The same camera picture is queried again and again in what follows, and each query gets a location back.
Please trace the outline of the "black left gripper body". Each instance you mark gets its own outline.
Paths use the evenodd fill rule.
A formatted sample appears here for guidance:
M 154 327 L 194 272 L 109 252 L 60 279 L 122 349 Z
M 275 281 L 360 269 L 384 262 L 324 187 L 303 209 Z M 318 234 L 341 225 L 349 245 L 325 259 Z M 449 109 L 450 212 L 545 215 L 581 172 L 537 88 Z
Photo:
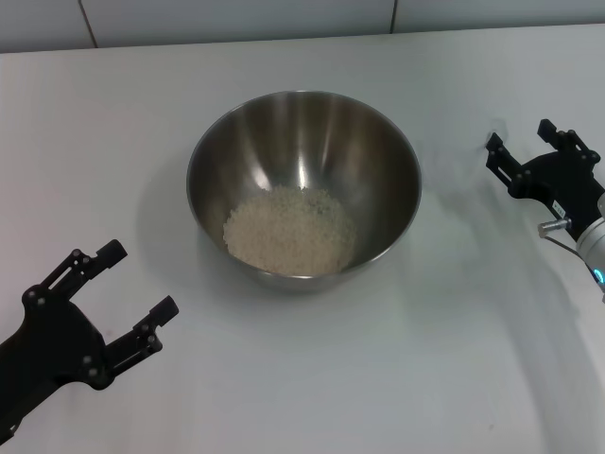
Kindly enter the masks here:
M 59 388 L 112 384 L 105 342 L 72 303 L 37 290 L 19 329 L 1 344 L 1 417 L 22 419 Z

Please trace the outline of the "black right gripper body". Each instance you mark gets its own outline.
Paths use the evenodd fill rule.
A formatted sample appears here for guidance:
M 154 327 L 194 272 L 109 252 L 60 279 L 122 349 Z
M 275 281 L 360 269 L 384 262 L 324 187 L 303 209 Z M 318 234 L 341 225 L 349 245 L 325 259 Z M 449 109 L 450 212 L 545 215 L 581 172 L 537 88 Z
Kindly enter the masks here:
M 601 215 L 597 208 L 604 187 L 595 179 L 594 167 L 600 156 L 589 151 L 555 151 L 538 156 L 521 166 L 521 178 L 512 180 L 512 196 L 542 203 L 557 218 L 568 218 L 566 230 L 573 239 Z

